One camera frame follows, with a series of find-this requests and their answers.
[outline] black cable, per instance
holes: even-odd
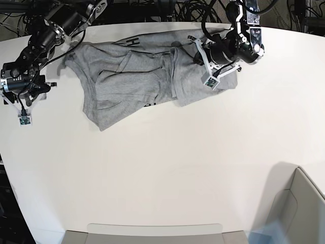
[[[59,3],[60,2],[55,0],[31,0],[29,9],[23,16],[23,23],[26,25],[25,31],[30,35],[39,31],[44,26],[45,16],[47,16],[52,9],[59,6]]]
[[[175,8],[176,21],[201,22],[205,12],[208,11],[210,22],[222,23],[215,9],[210,9],[205,0],[189,0],[183,3],[177,2],[176,4],[179,9],[179,12],[177,12],[177,8]]]
[[[151,5],[153,3],[154,3],[153,0],[147,0],[147,1],[144,1],[143,3],[140,3],[140,2],[132,2],[130,4],[130,6],[146,6],[146,5]]]
[[[56,57],[56,58],[54,58],[54,59],[51,59],[50,61],[48,61],[48,62],[43,66],[43,68],[44,68],[45,66],[49,65],[50,63],[52,63],[52,62],[58,60],[59,58],[62,58],[63,56],[65,56],[65,55],[71,53],[72,51],[74,51],[74,50],[75,50],[77,47],[79,47],[79,45],[82,43],[82,41],[83,41],[83,39],[85,38],[85,36],[86,36],[86,30],[83,31],[82,38],[80,39],[80,41],[78,42],[78,44],[77,44],[76,46],[74,46],[74,47],[71,48],[69,51],[65,52],[64,54],[62,54],[62,55],[60,55],[60,56],[58,56],[58,57]]]
[[[286,0],[286,7],[288,8],[289,11],[289,18],[290,18],[290,31],[293,29],[293,18],[291,15],[291,6],[289,6],[289,0]]]
[[[157,0],[157,8],[158,8],[158,12],[159,12],[161,22],[165,22],[165,17],[163,16],[163,12],[161,10],[161,0]]]
[[[79,32],[77,32],[77,33],[75,33],[75,34],[73,34],[72,36],[71,36],[71,39],[73,39],[74,37],[76,37],[77,35],[79,35],[80,33],[82,33],[83,32],[83,30],[81,30],[81,31],[79,31]]]
[[[292,15],[292,16],[293,16],[294,22],[296,24],[296,29],[297,29],[297,31],[299,31],[300,30],[300,26],[299,26],[298,18],[296,17],[296,15]]]
[[[307,7],[306,10],[308,10],[310,13],[314,14],[316,17],[321,17],[320,14],[316,12],[312,7]]]
[[[22,104],[21,102],[21,98],[20,98],[20,95],[23,94],[25,91],[27,91],[27,89],[30,88],[31,84],[35,81],[36,77],[38,77],[38,75],[40,74],[40,72],[36,72],[36,74],[34,75],[34,77],[32,78],[32,80],[25,86],[25,88],[23,90],[21,90],[18,95],[17,95],[17,98],[18,98],[18,101],[21,105],[21,114],[24,115],[26,114],[26,110],[25,110],[25,107],[24,105]]]
[[[169,4],[168,4],[168,6],[169,6],[168,15],[171,15],[171,16],[168,18],[168,21],[169,21],[169,22],[173,22],[173,17],[172,17],[172,15],[173,15],[173,0],[169,0]]]
[[[13,33],[15,33],[16,35],[18,35],[17,32],[13,31],[12,29],[9,29],[9,28],[6,27],[4,24],[1,24],[1,23],[0,23],[0,26],[3,26],[4,28],[6,28],[7,30],[9,30],[10,32],[13,32]]]
[[[218,77],[218,75],[220,75],[221,70],[223,70],[224,68],[229,67],[230,65],[233,65],[235,62],[236,62],[236,60],[232,61],[231,63],[229,63],[229,64],[227,64],[227,65],[225,65],[225,66],[222,66],[220,69],[218,69],[218,70],[213,74],[213,76],[214,76],[214,77]]]
[[[252,13],[252,14],[259,14],[259,15],[262,15],[262,14],[266,14],[267,12],[269,12],[273,7],[274,7],[274,5],[278,2],[279,0],[273,0],[271,3],[270,3],[270,5],[268,5],[265,9],[263,9],[263,10],[261,10],[261,11],[254,11],[254,10],[251,10],[251,9],[249,9],[242,1],[240,1],[240,0],[237,0],[236,2],[238,3],[238,4],[240,4],[240,5],[242,5],[243,6],[243,8],[246,10],[246,11],[248,11],[248,12],[250,12],[250,13]]]
[[[304,32],[304,25],[303,25],[303,19],[298,17],[299,23],[300,23],[300,32]]]
[[[222,3],[222,1],[221,1],[221,0],[218,0],[218,1],[219,1],[220,5],[222,6],[223,10],[225,10],[225,6],[224,6],[224,4]]]
[[[12,18],[15,18],[15,17],[20,17],[20,16],[24,16],[25,14],[20,14],[20,15],[16,15],[16,16],[11,16],[10,14],[5,14],[5,13],[0,13],[0,14],[3,14],[3,15],[6,15],[7,17],[12,17]]]
[[[23,16],[20,16],[19,20],[18,20],[18,23],[17,23],[17,37],[20,37],[20,33],[19,33],[19,25],[20,25],[20,21],[21,19],[23,18]]]
[[[208,15],[209,15],[209,12],[211,12],[211,9],[213,8],[213,5],[215,4],[217,0],[212,0],[211,3],[209,4],[209,7],[208,9],[205,11],[205,14],[204,16],[202,17],[202,23],[201,23],[201,28],[202,28],[202,31],[204,33],[204,35],[210,39],[211,41],[214,41],[214,42],[217,42],[217,40],[215,38],[213,38],[213,36],[210,35],[210,33],[207,31],[206,27],[205,27],[205,24],[206,24],[206,21],[207,21],[207,18],[208,18]]]
[[[301,25],[300,25],[300,20],[298,16],[295,16],[295,22],[298,25],[297,31],[300,32],[301,30]]]
[[[318,5],[318,8],[319,8],[319,10],[320,10],[320,12],[321,12],[321,17],[323,17],[323,10],[321,9],[321,6],[323,5],[323,4],[325,4],[325,1],[324,2],[322,2],[322,3],[320,3],[319,5]]]

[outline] wrinkled fabric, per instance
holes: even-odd
[[[226,30],[210,30],[224,37]],[[237,86],[236,72],[218,89],[203,85],[204,66],[193,63],[200,29],[144,34],[115,43],[83,43],[65,58],[84,89],[83,112],[101,131],[148,104],[185,106]]]

